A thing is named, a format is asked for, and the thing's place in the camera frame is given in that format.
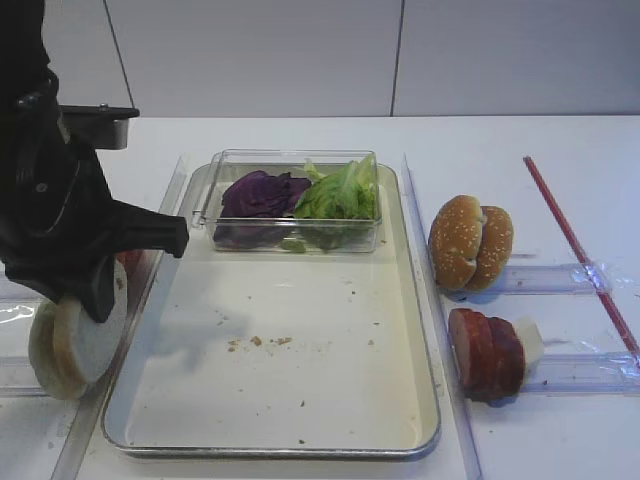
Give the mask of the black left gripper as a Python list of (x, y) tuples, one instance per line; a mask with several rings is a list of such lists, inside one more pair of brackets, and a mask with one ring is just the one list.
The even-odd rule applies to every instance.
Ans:
[(115, 304), (113, 253), (182, 258), (189, 229), (182, 216), (113, 202), (94, 148), (66, 130), (57, 93), (57, 79), (47, 78), (1, 116), (1, 261), (9, 280), (50, 300), (72, 295), (105, 323)]

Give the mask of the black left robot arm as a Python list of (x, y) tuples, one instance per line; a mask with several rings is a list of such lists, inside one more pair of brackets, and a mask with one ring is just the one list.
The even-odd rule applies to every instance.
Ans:
[(1, 4), (1, 261), (9, 280), (97, 323), (115, 304), (115, 256), (181, 257), (184, 218), (114, 199), (90, 136), (69, 128), (43, 42), (45, 4)]

